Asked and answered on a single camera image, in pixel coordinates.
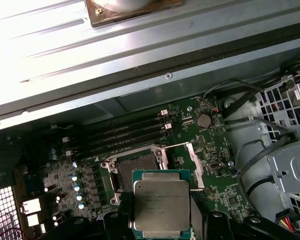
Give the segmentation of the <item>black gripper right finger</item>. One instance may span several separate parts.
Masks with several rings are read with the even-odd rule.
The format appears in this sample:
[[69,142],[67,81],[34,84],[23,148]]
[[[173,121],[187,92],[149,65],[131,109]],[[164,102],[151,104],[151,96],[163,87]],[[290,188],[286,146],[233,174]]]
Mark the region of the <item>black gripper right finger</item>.
[[238,222],[209,210],[202,193],[190,193],[191,225],[198,240],[300,240],[300,236],[261,216]]

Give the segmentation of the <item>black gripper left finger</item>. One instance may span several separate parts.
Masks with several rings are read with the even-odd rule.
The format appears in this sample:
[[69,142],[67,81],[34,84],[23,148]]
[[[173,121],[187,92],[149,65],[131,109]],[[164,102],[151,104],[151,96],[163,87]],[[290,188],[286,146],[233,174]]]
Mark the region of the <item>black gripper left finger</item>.
[[101,219],[90,222],[81,216],[71,217],[40,237],[41,240],[133,240],[130,225],[133,217],[133,194],[121,194],[117,211],[106,213]]

